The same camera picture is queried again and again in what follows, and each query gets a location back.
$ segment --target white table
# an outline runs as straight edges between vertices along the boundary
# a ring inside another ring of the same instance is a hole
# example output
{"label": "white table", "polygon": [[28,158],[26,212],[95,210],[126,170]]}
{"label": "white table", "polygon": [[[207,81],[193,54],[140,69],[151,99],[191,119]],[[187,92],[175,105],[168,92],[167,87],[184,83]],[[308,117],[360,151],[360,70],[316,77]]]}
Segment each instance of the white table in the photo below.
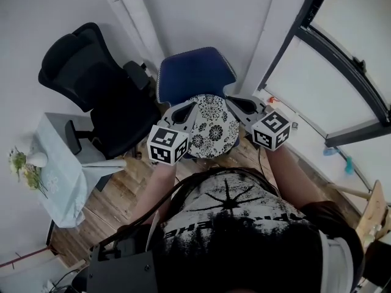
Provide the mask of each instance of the white table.
{"label": "white table", "polygon": [[93,129],[88,117],[45,113],[32,144],[32,151],[42,151],[48,156],[48,164],[41,173],[47,198],[38,194],[60,228],[79,225],[84,220],[82,208],[99,179],[126,166],[121,159],[107,161],[88,139],[80,139],[82,150],[73,155],[65,137],[65,124],[69,120],[73,120],[76,130]]}
{"label": "white table", "polygon": [[197,95],[199,111],[191,131],[189,154],[213,158],[228,152],[239,134],[239,123],[228,110],[225,100],[216,95]]}

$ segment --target person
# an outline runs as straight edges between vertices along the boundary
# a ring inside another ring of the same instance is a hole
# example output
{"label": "person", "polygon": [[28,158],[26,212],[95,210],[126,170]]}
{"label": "person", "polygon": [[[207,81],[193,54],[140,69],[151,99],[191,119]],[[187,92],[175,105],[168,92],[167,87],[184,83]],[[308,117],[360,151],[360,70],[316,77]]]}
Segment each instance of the person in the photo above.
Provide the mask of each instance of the person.
{"label": "person", "polygon": [[[184,181],[154,219],[159,292],[349,292],[364,266],[356,232],[325,201],[281,146],[267,157],[276,179],[247,168],[215,168]],[[176,166],[156,166],[136,220],[175,182]]]}

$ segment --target flower vase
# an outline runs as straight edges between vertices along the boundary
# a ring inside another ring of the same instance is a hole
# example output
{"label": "flower vase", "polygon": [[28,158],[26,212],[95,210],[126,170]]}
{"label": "flower vase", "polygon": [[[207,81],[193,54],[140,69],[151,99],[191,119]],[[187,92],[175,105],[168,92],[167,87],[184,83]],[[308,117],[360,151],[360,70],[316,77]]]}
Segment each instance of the flower vase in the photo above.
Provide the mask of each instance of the flower vase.
{"label": "flower vase", "polygon": [[48,157],[45,153],[38,152],[27,155],[26,164],[31,164],[36,167],[45,167],[48,163]]}

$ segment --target blue object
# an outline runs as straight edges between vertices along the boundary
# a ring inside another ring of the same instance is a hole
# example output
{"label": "blue object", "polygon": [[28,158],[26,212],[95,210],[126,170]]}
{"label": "blue object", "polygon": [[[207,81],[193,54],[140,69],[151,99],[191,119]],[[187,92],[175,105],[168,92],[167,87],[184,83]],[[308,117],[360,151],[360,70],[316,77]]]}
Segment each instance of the blue object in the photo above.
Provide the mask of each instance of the blue object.
{"label": "blue object", "polygon": [[354,173],[354,166],[353,166],[353,161],[350,156],[346,158],[346,167],[345,167],[345,172],[349,175],[352,175]]}
{"label": "blue object", "polygon": [[201,48],[166,58],[159,70],[156,97],[170,106],[196,95],[224,98],[223,88],[236,81],[225,57],[213,47]]}
{"label": "blue object", "polygon": [[334,155],[336,153],[339,153],[340,150],[336,149],[336,148],[325,148],[323,150],[323,155],[324,156],[331,156],[331,155]]}

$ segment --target graphic t-shirt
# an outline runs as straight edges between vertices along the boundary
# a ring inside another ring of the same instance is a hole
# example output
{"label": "graphic t-shirt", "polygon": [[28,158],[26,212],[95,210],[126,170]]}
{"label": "graphic t-shirt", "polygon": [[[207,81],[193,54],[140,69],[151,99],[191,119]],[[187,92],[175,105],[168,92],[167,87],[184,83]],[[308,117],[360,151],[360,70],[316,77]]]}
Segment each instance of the graphic t-shirt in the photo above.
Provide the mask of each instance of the graphic t-shirt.
{"label": "graphic t-shirt", "polygon": [[298,211],[271,186],[245,172],[220,172],[188,190],[163,224],[156,260],[164,292],[320,292],[321,230],[342,237],[356,279],[363,260],[357,234],[335,203]]}

